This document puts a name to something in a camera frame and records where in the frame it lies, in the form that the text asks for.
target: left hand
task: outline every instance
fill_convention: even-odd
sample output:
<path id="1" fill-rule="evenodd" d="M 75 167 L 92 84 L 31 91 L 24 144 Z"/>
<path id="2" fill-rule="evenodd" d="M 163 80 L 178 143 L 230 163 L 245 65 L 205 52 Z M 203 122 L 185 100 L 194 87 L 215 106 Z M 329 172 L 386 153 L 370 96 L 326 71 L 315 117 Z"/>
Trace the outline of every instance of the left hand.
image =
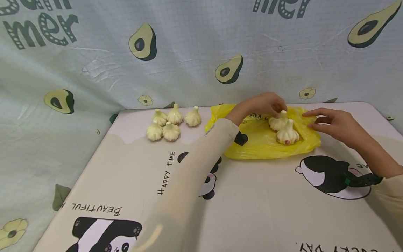
<path id="1" fill-rule="evenodd" d="M 281 110 L 287 111 L 284 100 L 275 93 L 262 93 L 253 96 L 239 103 L 238 105 L 246 106 L 249 113 L 264 114 L 271 117 L 279 118 Z"/>
<path id="2" fill-rule="evenodd" d="M 278 118 L 281 110 L 287 110 L 284 100 L 275 93 L 262 93 L 238 103 L 225 117 L 234 124 L 240 125 L 251 113 L 264 114 Z"/>

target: table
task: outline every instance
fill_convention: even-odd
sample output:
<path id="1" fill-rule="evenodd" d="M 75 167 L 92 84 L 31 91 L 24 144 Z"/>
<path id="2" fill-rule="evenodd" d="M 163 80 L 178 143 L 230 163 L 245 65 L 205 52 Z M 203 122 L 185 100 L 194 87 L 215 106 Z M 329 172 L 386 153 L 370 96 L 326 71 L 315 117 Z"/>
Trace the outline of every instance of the table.
<path id="1" fill-rule="evenodd" d="M 346 110 L 370 134 L 403 140 L 368 103 L 291 106 Z M 191 108 L 180 110 L 185 114 Z M 210 108 L 199 112 L 202 126 L 181 124 L 175 143 L 151 143 L 144 135 L 154 111 L 122 111 L 34 251 L 131 247 L 154 202 L 169 187 L 178 157 L 204 134 Z M 312 156 L 369 172 L 357 153 L 325 135 L 321 147 L 304 155 L 247 161 L 222 156 L 200 192 L 183 251 L 400 251 L 393 222 L 369 187 L 328 192 L 315 187 L 320 178 L 298 172 L 306 171 Z M 403 163 L 400 155 L 393 156 Z"/>

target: panda illustration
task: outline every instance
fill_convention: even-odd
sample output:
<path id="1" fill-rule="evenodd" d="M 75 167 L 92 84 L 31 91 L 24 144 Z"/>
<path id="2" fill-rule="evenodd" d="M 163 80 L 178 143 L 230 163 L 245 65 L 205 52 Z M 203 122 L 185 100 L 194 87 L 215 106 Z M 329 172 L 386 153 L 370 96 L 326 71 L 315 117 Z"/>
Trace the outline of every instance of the panda illustration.
<path id="1" fill-rule="evenodd" d="M 128 252 L 141 229 L 136 221 L 79 217 L 72 231 L 79 240 L 66 252 Z"/>
<path id="2" fill-rule="evenodd" d="M 180 163 L 188 154 L 188 152 L 181 153 L 178 156 L 178 163 Z M 214 187 L 216 186 L 217 177 L 214 174 L 218 170 L 218 165 L 221 163 L 222 158 L 220 157 L 216 164 L 211 169 L 210 173 L 207 175 L 206 180 L 204 181 L 204 185 L 199 192 L 199 197 L 203 197 L 205 200 L 209 200 L 214 197 Z"/>
<path id="3" fill-rule="evenodd" d="M 371 192 L 370 186 L 350 187 L 345 183 L 346 171 L 360 177 L 362 174 L 344 161 L 336 161 L 328 156 L 309 156 L 301 160 L 295 171 L 302 174 L 316 189 L 336 198 L 346 200 L 361 199 Z"/>

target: hand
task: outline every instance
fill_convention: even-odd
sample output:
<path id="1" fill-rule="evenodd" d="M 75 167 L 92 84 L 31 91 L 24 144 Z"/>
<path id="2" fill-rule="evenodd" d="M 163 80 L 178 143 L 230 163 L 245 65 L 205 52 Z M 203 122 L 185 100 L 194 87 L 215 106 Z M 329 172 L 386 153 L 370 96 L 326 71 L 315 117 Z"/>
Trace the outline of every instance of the hand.
<path id="1" fill-rule="evenodd" d="M 287 110 L 284 100 L 275 93 L 263 93 L 238 103 L 225 117 L 239 126 L 250 113 L 278 118 L 281 110 Z"/>
<path id="2" fill-rule="evenodd" d="M 368 141 L 375 141 L 348 112 L 318 108 L 303 114 L 306 117 L 312 115 L 322 117 L 318 117 L 314 124 L 309 125 L 310 128 L 328 134 L 352 149 L 357 150 L 365 146 Z"/>
<path id="3" fill-rule="evenodd" d="M 312 115 L 323 116 L 318 117 L 314 124 L 309 125 L 311 128 L 328 134 L 351 149 L 355 149 L 376 175 L 390 178 L 403 174 L 402 166 L 361 127 L 350 113 L 318 108 L 303 114 L 306 117 Z"/>
<path id="4" fill-rule="evenodd" d="M 279 118 L 281 110 L 287 111 L 284 100 L 275 93 L 262 93 L 239 103 L 248 108 L 249 113 L 265 114 Z"/>

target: fabric backdrop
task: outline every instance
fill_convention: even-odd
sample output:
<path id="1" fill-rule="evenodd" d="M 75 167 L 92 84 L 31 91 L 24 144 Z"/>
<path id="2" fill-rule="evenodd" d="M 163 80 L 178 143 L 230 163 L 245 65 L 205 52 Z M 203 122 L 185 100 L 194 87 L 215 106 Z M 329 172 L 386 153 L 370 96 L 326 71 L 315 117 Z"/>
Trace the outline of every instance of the fabric backdrop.
<path id="1" fill-rule="evenodd" d="M 33 249 L 123 109 L 271 91 L 369 102 L 402 132 L 400 4 L 0 0 L 0 250 Z"/>

